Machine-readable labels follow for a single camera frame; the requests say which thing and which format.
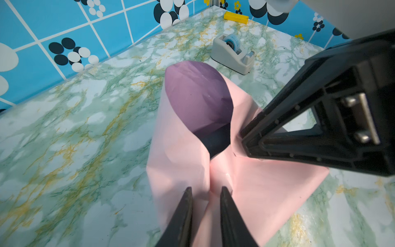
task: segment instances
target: white circle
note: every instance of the white circle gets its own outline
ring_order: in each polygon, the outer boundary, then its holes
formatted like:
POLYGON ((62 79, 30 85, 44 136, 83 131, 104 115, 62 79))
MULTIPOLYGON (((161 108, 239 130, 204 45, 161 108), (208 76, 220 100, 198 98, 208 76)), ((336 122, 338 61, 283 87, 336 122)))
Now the white circle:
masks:
POLYGON ((184 20, 189 16, 189 9, 187 5, 182 5, 179 11, 180 20, 184 20))
POLYGON ((75 62, 71 65, 71 68, 75 71, 75 72, 81 72, 84 70, 84 66, 82 65, 82 63, 80 62, 75 62))
POLYGON ((17 53, 7 45, 0 43, 0 72, 12 70, 18 65, 18 62, 17 53))
POLYGON ((175 25, 175 24, 177 24, 179 22, 180 22, 180 19, 175 19, 174 22, 173 22, 173 25, 175 25))
POLYGON ((96 9, 94 9, 94 8, 89 8, 89 13, 90 13, 91 15, 95 15, 95 14, 96 14, 96 9))
POLYGON ((261 9, 266 4, 264 0, 248 0, 248 2, 253 9, 261 9))
POLYGON ((95 64, 97 64, 97 63, 99 62, 99 58, 98 58, 98 56, 96 56, 96 55, 90 55, 90 56, 88 57, 88 61, 89 61, 91 64, 95 65, 95 64))
POLYGON ((7 80, 0 75, 0 95, 5 94, 8 91, 7 80))
POLYGON ((279 16, 282 15, 282 12, 278 12, 277 10, 275 10, 271 5, 266 4, 266 8, 267 8, 267 12, 271 15, 271 16, 279 16))
POLYGON ((75 51, 71 51, 69 52, 69 54, 67 54, 67 58, 72 61, 72 62, 78 62, 81 60, 81 57, 78 53, 76 53, 75 51))
POLYGON ((100 10, 98 10, 98 11, 96 11, 96 15, 97 15, 99 18, 102 18, 102 17, 103 17, 103 12, 101 12, 100 10))
POLYGON ((101 12, 104 12, 104 11, 105 11, 104 5, 103 5, 103 4, 100 4, 100 5, 99 5, 99 9, 100 9, 101 12))
POLYGON ((86 47, 81 47, 80 49, 78 49, 78 54, 81 57, 88 57, 90 56, 90 50, 86 47))
POLYGON ((93 8, 93 6, 95 6, 94 2, 92 0, 88 0, 87 4, 89 7, 93 8))
POLYGON ((87 70, 87 69, 89 69, 89 68, 92 67, 92 66, 93 66, 93 65, 91 65, 91 64, 86 64, 84 69, 87 70))
POLYGON ((184 0, 173 0, 173 2, 177 7, 181 7, 181 5, 184 3, 184 0))
POLYGON ((160 16, 160 26, 163 30, 171 26, 172 22, 173 19, 171 18, 171 15, 169 13, 165 12, 160 16))
POLYGON ((161 0, 160 6, 162 7, 163 11, 169 12, 173 7, 173 0, 161 0))

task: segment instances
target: yellow flower pattern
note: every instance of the yellow flower pattern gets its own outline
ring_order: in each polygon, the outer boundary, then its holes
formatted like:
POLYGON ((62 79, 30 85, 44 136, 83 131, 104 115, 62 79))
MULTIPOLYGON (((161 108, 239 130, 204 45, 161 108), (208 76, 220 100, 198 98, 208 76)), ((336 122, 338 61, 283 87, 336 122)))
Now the yellow flower pattern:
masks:
POLYGON ((235 2, 235 10, 239 11, 241 7, 241 4, 239 1, 235 2))
POLYGON ((305 38, 302 37, 302 34, 295 35, 296 38, 304 40, 305 38))

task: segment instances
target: green marble surface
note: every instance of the green marble surface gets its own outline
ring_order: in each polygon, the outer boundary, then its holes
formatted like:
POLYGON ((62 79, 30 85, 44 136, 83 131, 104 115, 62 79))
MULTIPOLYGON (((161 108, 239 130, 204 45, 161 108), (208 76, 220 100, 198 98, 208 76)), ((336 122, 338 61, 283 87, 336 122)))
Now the green marble surface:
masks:
MULTIPOLYGON (((164 70, 204 61, 265 106, 322 48, 212 7, 0 115, 0 246, 154 246, 145 173, 164 70), (256 52, 240 75, 211 60, 236 33, 256 52)), ((290 128, 308 128, 309 113, 290 128)), ((394 246, 395 179, 331 169, 266 244, 394 246)))

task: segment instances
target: folded pink paper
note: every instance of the folded pink paper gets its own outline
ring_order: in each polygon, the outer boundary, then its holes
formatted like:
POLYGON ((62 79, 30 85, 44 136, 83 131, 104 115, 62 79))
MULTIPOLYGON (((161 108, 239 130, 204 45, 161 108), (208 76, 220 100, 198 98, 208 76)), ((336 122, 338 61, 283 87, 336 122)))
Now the folded pink paper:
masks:
POLYGON ((192 246, 221 246, 219 197, 226 186, 263 246, 325 179, 325 167, 247 157, 239 132, 261 110, 205 63, 184 61, 166 69, 147 163, 162 232, 191 186, 192 246), (199 138, 229 122, 230 145, 210 160, 199 138))

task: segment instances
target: blue tile wall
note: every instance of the blue tile wall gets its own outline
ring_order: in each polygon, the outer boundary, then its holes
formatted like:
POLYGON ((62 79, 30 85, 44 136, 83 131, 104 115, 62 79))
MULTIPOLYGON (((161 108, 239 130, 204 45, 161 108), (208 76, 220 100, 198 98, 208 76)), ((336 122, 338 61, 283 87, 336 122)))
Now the blue tile wall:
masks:
POLYGON ((0 0, 0 109, 201 12, 209 0, 0 0))
POLYGON ((350 41, 324 17, 300 1, 289 13, 275 11, 264 0, 220 0, 220 8, 247 15, 254 21, 323 48, 350 41))

